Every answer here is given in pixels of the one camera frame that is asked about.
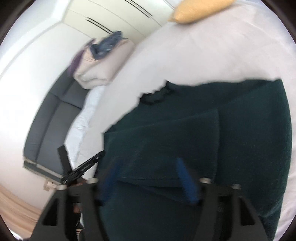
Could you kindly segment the person's left hand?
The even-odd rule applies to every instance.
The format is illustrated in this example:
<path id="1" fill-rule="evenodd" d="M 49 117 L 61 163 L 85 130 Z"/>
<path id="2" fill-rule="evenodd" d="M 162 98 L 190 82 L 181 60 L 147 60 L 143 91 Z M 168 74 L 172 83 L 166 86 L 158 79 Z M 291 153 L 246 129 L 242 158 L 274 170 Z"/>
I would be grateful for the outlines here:
<path id="1" fill-rule="evenodd" d="M 87 182 L 86 179 L 84 179 L 84 178 L 79 178 L 78 181 L 77 181 L 77 183 L 76 183 L 76 184 L 73 184 L 73 186 L 80 186 L 80 185 L 82 185 L 82 184 L 84 184 L 84 183 L 86 183 L 86 182 Z M 74 203 L 74 204 L 73 204 L 73 212 L 74 212 L 75 214 L 81 213 L 81 210 L 80 210 L 80 206 L 79 206 L 79 204 L 77 204 L 77 203 Z"/>

